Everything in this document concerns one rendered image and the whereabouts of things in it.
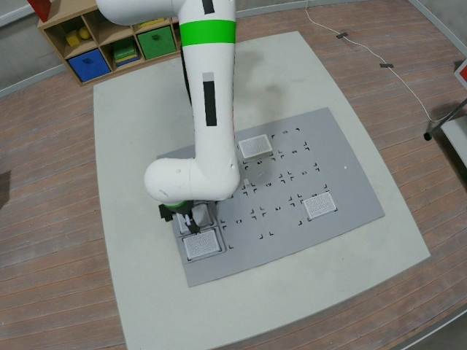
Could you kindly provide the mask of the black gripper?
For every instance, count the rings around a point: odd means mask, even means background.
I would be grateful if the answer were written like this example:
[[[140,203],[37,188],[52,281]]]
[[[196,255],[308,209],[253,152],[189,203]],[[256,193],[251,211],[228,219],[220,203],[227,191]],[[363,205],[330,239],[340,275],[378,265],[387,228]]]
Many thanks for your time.
[[[192,212],[193,203],[187,210],[178,213],[178,214],[183,215],[184,219],[186,218],[187,221],[185,221],[185,226],[188,227],[191,234],[198,233],[198,231],[200,230],[200,227],[196,224],[193,218],[193,212]]]

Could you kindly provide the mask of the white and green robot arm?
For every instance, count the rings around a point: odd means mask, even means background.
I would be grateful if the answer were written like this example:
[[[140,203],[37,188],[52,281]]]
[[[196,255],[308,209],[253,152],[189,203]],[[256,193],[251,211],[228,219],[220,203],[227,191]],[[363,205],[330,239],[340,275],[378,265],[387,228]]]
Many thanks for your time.
[[[161,219],[193,201],[223,201],[240,183],[234,135],[236,0],[96,0],[109,21],[131,26],[179,18],[196,142],[195,159],[161,158],[144,174]],[[165,202],[165,203],[164,203]],[[170,211],[169,211],[170,210]]]

